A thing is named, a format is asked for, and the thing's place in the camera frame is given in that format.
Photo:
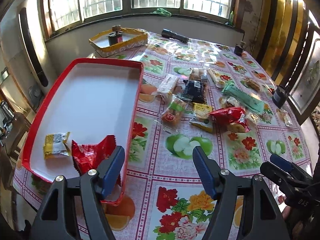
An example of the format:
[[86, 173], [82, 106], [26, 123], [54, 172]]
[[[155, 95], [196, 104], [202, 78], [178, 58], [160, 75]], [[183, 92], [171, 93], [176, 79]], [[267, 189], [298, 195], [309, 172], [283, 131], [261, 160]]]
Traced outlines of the red snack packet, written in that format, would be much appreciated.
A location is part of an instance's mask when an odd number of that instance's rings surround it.
[[71, 152], [75, 169], [80, 175], [91, 169], [96, 169], [100, 163], [108, 159], [116, 148], [114, 135], [107, 135], [98, 144], [78, 144], [74, 140], [71, 145]]
[[246, 120], [246, 112], [241, 107], [221, 108], [209, 113], [216, 124], [227, 128], [234, 133], [247, 133], [249, 126]]

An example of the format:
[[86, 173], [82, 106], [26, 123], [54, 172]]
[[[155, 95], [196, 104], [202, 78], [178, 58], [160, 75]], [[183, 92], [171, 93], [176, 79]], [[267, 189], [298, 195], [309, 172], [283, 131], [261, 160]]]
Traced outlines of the green long snack packet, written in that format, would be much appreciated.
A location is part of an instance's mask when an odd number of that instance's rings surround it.
[[233, 85], [232, 83], [229, 83], [225, 85], [225, 87], [222, 90], [223, 95], [232, 96], [235, 99], [237, 99], [242, 105], [247, 107], [249, 110], [251, 110], [253, 113], [256, 113], [258, 115], [263, 114], [264, 111], [264, 103], [256, 99], [249, 94], [243, 92], [238, 87]]

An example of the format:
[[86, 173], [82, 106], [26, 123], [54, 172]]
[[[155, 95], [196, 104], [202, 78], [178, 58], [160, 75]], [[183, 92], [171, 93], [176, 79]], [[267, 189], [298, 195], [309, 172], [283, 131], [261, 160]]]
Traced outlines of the yellow cracker snack packet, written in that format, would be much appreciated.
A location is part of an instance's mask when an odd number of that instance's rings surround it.
[[213, 108], [209, 105], [194, 103], [193, 104], [193, 117], [189, 124], [196, 126], [206, 132], [213, 132], [213, 123], [210, 117], [210, 112]]

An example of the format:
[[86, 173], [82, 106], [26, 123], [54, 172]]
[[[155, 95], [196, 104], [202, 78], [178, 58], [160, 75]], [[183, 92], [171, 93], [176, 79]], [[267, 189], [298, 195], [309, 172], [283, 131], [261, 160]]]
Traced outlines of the dark blue snack packet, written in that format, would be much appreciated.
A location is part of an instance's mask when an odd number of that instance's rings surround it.
[[188, 80], [182, 96], [188, 98], [193, 103], [206, 103], [206, 83], [196, 80]]

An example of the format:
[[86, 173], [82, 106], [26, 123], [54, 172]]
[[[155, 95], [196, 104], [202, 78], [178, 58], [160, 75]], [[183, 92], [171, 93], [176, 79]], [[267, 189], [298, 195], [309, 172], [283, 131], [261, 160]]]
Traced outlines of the clear peanut snack packet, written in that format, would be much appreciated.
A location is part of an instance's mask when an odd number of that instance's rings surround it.
[[161, 114], [162, 124], [168, 128], [176, 128], [180, 124], [181, 117], [191, 101], [192, 97], [189, 95], [172, 95], [167, 108]]

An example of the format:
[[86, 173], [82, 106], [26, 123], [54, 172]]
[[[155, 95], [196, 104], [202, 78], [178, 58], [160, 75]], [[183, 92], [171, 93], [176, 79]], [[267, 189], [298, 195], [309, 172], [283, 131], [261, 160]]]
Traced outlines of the white long biscuit packet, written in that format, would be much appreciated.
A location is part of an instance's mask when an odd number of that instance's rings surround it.
[[168, 74], [157, 88], [156, 94], [159, 95], [165, 102], [168, 102], [171, 99], [178, 80], [178, 76]]

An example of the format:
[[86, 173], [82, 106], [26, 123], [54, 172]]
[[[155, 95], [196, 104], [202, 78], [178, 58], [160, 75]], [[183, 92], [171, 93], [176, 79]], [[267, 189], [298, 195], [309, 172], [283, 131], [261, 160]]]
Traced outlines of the black weight right edge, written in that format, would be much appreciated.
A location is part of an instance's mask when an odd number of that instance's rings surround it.
[[285, 87], [278, 86], [272, 94], [272, 101], [279, 109], [281, 109], [284, 103], [287, 101], [288, 96], [289, 94]]

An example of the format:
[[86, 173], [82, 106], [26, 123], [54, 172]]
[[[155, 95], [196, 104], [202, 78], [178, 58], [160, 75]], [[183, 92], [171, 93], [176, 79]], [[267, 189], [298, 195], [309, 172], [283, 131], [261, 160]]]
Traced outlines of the small yellow packet in tray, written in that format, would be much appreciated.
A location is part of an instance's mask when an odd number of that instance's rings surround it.
[[70, 132], [46, 135], [43, 145], [44, 159], [70, 157], [71, 150], [68, 147], [69, 135]]

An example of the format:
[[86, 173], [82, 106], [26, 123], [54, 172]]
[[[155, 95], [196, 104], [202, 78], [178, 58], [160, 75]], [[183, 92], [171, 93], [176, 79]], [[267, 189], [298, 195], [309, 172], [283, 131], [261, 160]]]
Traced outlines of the clear pastry packet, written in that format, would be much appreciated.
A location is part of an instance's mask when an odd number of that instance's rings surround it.
[[250, 88], [254, 91], [256, 91], [257, 93], [260, 92], [260, 85], [259, 83], [257, 83], [255, 80], [253, 80], [252, 78], [250, 77], [244, 77], [241, 81], [241, 83], [247, 87], [247, 88]]

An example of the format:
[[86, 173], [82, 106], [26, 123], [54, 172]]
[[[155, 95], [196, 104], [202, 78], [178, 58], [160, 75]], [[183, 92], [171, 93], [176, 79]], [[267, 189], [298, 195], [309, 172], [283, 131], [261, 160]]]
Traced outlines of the floral wrapped snack packet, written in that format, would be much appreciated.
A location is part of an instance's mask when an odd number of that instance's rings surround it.
[[234, 84], [233, 78], [226, 73], [222, 73], [213, 68], [209, 68], [207, 72], [217, 88], [225, 88], [228, 84]]

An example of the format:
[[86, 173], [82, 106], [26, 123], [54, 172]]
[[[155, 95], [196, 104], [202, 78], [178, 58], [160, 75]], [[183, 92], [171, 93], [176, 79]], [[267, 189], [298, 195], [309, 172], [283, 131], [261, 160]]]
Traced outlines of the small black weight far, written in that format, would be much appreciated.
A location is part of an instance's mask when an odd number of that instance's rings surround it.
[[241, 40], [238, 44], [234, 47], [234, 54], [237, 56], [242, 56], [242, 53], [244, 52], [246, 48], [246, 42]]

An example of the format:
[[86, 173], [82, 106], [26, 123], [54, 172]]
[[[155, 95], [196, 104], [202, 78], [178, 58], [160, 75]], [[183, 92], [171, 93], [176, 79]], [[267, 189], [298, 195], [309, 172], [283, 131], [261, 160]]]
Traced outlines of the red shallow tray box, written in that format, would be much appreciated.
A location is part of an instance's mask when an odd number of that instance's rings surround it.
[[73, 60], [43, 100], [28, 132], [22, 165], [51, 183], [78, 176], [70, 157], [45, 159], [45, 137], [69, 132], [69, 140], [97, 144], [114, 135], [129, 153], [144, 67], [138, 61], [108, 58]]

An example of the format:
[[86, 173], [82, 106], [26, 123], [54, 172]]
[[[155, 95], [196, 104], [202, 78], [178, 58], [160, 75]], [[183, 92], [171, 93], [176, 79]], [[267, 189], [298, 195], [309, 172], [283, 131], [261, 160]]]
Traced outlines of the white tower air conditioner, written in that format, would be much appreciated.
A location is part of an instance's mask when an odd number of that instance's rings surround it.
[[20, 40], [31, 73], [44, 94], [52, 87], [56, 73], [42, 35], [37, 0], [24, 0], [17, 8]]

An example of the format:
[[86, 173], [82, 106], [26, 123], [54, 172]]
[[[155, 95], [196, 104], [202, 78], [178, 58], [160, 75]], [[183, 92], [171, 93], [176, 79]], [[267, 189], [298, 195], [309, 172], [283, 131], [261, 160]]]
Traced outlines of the yellow shallow tray box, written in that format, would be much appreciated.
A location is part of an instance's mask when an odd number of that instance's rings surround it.
[[122, 28], [115, 26], [112, 29], [102, 31], [89, 38], [89, 44], [101, 57], [110, 57], [114, 54], [144, 46], [148, 43], [148, 33], [144, 30]]

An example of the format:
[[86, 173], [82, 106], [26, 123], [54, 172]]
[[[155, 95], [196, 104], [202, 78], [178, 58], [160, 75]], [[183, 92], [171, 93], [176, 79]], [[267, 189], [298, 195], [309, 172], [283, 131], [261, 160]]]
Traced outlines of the green cloth on windowsill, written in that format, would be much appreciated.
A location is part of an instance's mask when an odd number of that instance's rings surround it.
[[167, 11], [164, 8], [157, 8], [155, 11], [151, 12], [151, 14], [163, 16], [163, 17], [171, 17], [172, 13]]

